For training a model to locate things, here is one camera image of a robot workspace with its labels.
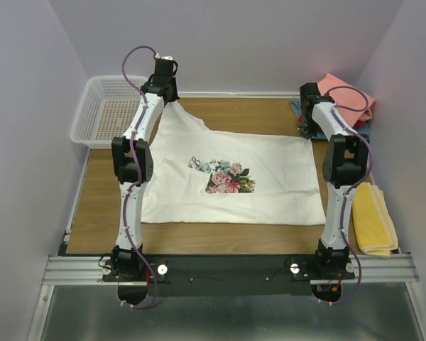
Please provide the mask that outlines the white floral t shirt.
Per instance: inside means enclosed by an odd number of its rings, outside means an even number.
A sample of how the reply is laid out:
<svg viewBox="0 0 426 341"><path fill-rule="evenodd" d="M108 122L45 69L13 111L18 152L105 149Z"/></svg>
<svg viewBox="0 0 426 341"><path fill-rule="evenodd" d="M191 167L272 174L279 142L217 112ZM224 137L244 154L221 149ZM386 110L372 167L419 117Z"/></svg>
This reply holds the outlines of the white floral t shirt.
<svg viewBox="0 0 426 341"><path fill-rule="evenodd" d="M209 129L178 103L151 144L145 223L324 224L310 141Z"/></svg>

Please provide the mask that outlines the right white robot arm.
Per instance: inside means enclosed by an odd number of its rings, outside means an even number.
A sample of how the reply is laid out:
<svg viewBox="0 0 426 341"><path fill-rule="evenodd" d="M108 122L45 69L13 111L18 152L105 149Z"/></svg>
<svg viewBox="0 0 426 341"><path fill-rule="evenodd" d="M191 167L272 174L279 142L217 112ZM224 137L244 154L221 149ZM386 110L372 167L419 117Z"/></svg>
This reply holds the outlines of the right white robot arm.
<svg viewBox="0 0 426 341"><path fill-rule="evenodd" d="M352 202L357 187L370 173L369 138L346 122L339 113L343 108L329 93L322 95L316 83L300 87L299 132L306 139L321 132L328 141L322 164L328 192L326 222L315 254L299 262L312 279L328 279L349 272Z"/></svg>

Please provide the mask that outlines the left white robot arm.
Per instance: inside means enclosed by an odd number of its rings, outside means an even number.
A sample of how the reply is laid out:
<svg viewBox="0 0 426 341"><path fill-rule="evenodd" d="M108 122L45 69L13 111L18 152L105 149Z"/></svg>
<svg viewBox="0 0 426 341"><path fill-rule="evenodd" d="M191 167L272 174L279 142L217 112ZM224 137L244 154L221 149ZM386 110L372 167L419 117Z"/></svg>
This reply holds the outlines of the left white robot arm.
<svg viewBox="0 0 426 341"><path fill-rule="evenodd" d="M178 100L177 70L173 57L155 57L153 74L137 87L141 98L134 118L127 130L111 142L121 193L120 228L111 252L111 267L117 276L129 281L139 280L150 268L141 251L143 194L154 170L149 140L165 106Z"/></svg>

